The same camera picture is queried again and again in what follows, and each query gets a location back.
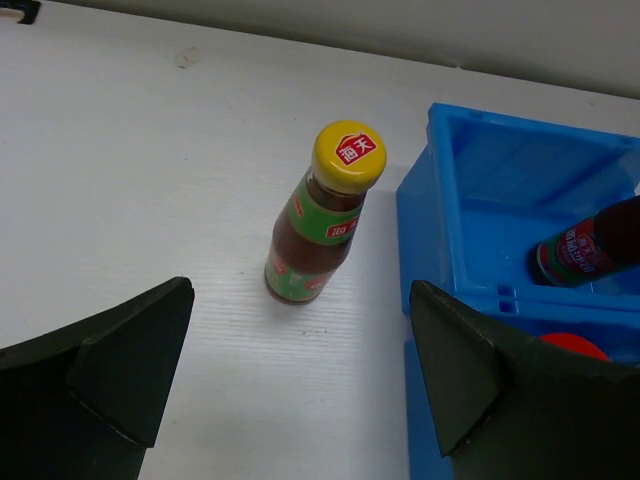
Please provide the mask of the tall sauce bottle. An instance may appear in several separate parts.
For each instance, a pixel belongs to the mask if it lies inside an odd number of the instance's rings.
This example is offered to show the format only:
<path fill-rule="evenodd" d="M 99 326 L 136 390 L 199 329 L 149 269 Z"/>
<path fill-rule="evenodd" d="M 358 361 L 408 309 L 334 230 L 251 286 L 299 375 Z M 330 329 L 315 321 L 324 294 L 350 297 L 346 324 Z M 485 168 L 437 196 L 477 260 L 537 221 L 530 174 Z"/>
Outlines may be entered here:
<path fill-rule="evenodd" d="M 319 132 L 310 166 L 273 227 L 264 276 L 274 296 L 302 304 L 322 292 L 349 254 L 386 163 L 383 140 L 362 122 L 339 120 Z"/>
<path fill-rule="evenodd" d="M 575 288 L 638 265 L 637 196 L 538 242 L 526 257 L 533 283 L 562 288 Z"/>

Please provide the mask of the red-lid sauce jar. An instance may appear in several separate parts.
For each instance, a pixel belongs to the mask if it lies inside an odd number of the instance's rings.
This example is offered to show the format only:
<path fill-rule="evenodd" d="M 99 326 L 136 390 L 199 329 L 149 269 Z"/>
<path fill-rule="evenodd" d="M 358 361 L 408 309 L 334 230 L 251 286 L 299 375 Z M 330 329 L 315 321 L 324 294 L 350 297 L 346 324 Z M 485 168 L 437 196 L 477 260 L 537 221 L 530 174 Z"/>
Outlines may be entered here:
<path fill-rule="evenodd" d="M 554 332 L 547 333 L 540 336 L 540 339 L 548 344 L 554 345 L 558 348 L 580 354 L 590 358 L 595 358 L 601 361 L 610 362 L 610 357 L 602 351 L 597 345 L 589 340 L 567 332 Z"/>

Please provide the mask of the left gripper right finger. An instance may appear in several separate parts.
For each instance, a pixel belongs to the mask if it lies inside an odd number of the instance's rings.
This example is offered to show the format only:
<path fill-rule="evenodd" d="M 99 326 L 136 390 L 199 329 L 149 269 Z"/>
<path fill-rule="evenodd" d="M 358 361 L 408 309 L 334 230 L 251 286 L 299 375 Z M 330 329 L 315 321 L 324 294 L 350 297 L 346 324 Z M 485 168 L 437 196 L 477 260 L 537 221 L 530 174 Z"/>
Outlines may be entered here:
<path fill-rule="evenodd" d="M 635 479 L 639 325 L 575 318 L 508 323 L 427 281 L 410 321 L 440 453 L 457 479 Z M 541 335 L 597 345 L 601 361 Z"/>

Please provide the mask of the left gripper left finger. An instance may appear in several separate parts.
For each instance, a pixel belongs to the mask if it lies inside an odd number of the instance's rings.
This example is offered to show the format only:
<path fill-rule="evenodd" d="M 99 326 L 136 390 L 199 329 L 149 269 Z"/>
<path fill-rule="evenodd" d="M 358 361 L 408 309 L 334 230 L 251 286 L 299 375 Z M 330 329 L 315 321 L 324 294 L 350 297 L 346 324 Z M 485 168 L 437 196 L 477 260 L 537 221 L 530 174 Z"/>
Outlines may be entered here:
<path fill-rule="evenodd" d="M 1 351 L 4 479 L 136 479 L 154 447 L 194 289 L 174 277 Z"/>

